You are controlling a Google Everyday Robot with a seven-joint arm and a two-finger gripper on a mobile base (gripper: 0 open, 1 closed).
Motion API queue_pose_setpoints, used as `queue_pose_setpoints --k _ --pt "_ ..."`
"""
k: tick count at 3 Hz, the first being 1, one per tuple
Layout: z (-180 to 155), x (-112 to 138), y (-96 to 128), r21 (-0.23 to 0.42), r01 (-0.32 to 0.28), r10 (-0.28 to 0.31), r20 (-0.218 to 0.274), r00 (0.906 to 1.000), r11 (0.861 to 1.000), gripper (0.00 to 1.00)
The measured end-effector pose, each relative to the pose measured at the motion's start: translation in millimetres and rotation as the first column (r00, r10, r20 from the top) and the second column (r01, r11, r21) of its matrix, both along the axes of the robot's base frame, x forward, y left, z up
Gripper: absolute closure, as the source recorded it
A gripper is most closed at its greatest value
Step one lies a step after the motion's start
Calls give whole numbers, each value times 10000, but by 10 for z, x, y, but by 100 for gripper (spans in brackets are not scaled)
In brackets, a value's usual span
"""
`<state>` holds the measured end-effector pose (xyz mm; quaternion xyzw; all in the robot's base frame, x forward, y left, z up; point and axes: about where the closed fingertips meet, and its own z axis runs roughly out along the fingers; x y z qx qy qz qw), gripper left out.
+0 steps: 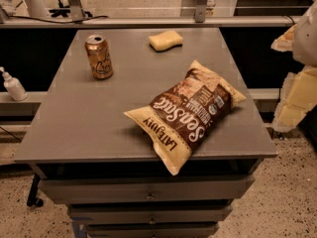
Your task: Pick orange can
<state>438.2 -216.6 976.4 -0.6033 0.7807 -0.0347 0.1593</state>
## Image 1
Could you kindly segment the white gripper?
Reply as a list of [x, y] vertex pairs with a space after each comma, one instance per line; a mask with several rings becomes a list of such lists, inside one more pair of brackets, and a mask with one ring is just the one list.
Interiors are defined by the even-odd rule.
[[294, 129], [317, 105], [317, 2], [297, 23], [273, 41], [278, 52], [291, 52], [306, 65], [299, 73], [290, 72], [284, 80], [271, 127], [276, 132]]

